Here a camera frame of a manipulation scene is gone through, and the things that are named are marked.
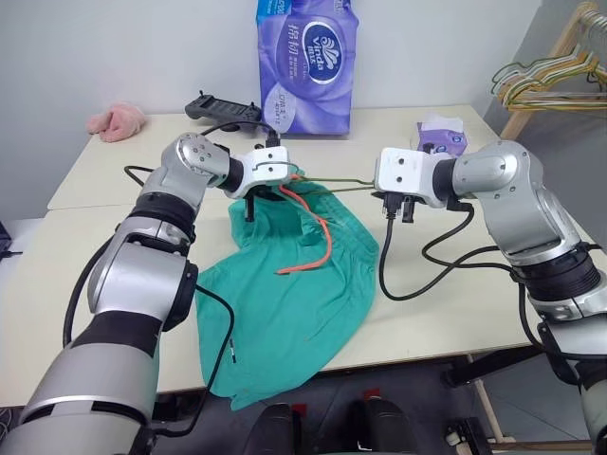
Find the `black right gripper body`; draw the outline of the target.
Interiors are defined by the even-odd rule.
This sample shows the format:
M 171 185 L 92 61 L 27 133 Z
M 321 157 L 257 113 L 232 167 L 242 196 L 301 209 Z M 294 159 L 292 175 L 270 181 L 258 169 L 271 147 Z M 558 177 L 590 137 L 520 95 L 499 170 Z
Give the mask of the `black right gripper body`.
M 385 211 L 414 211 L 414 205 L 420 201 L 418 196 L 394 191 L 380 191 L 378 198 L 383 201 Z

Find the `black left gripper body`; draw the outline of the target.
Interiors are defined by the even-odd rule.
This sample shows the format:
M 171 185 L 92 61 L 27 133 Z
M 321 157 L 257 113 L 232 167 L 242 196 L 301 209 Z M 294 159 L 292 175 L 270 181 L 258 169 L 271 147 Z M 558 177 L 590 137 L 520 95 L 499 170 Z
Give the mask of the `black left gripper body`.
M 267 201 L 284 201 L 285 198 L 282 196 L 280 191 L 277 191 L 276 187 L 270 187 L 267 185 L 258 185 L 252 187 L 245 195 L 246 200 L 253 198 L 261 198 Z

